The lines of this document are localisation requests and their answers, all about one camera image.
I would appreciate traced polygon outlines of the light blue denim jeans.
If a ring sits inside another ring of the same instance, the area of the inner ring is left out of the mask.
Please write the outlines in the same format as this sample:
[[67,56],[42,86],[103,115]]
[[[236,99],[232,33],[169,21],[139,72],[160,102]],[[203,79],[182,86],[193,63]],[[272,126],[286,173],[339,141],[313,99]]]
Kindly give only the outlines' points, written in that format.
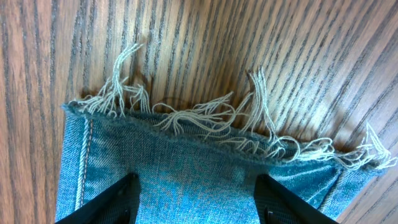
[[141,193],[136,223],[260,223],[256,178],[267,174],[335,220],[369,180],[397,164],[371,126],[349,152],[330,138],[279,136],[267,107],[263,69],[239,106],[230,95],[158,113],[141,84],[121,78],[134,44],[117,57],[94,96],[66,114],[56,222],[133,173]]

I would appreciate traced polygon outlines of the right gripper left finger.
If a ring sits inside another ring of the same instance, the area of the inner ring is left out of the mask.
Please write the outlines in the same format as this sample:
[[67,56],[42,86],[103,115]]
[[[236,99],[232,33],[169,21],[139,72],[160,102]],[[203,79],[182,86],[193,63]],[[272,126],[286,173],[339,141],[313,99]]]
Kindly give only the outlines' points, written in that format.
[[57,224],[135,224],[141,186],[130,173]]

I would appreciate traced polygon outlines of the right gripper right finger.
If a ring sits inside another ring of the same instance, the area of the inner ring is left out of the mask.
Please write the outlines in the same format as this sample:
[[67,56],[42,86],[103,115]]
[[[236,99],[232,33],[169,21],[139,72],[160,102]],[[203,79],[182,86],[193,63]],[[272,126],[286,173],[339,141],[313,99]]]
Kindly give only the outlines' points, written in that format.
[[261,224],[336,224],[267,174],[256,178],[254,201]]

